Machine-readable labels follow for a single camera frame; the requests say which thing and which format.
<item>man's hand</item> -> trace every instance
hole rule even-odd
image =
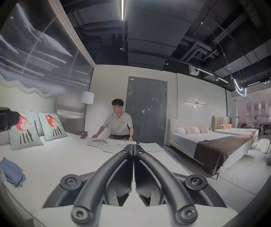
[[[98,136],[99,136],[98,134],[94,134],[91,139],[97,138]]]

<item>floor lamp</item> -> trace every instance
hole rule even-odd
[[[81,102],[86,104],[86,108],[84,110],[83,122],[82,122],[82,131],[85,130],[85,113],[87,109],[87,104],[93,104],[94,94],[88,91],[84,91],[81,96]]]

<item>double door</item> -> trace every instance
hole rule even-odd
[[[129,77],[125,111],[134,127],[134,141],[164,144],[167,82]]]

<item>reflective wall panel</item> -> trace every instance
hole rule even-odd
[[[93,66],[79,51],[48,0],[20,0],[0,31],[0,74],[56,95],[66,131],[82,130]]]

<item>wavy headboard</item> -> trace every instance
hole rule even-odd
[[[37,88],[26,88],[19,81],[6,81],[0,74],[0,107],[9,107],[19,113],[56,112],[55,96],[43,94]]]
[[[231,123],[231,117],[215,117],[212,116],[212,131],[217,130],[218,126],[221,124],[229,124]]]
[[[210,122],[198,121],[198,120],[187,120],[187,119],[168,119],[168,129],[167,129],[167,140],[166,145],[169,146],[170,134],[176,132],[175,129],[184,126],[196,126],[196,127],[206,127],[209,129]]]

